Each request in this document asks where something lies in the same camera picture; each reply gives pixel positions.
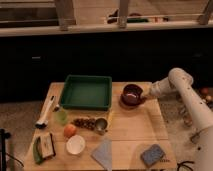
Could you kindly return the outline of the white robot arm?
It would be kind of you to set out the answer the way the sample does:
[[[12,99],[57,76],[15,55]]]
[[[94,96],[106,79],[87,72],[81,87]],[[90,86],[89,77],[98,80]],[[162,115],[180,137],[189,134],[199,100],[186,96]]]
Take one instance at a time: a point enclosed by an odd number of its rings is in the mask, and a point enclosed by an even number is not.
[[[199,134],[199,150],[195,154],[194,171],[213,171],[213,111],[192,88],[193,77],[181,68],[173,68],[168,76],[150,85],[146,97],[158,98],[177,91]]]

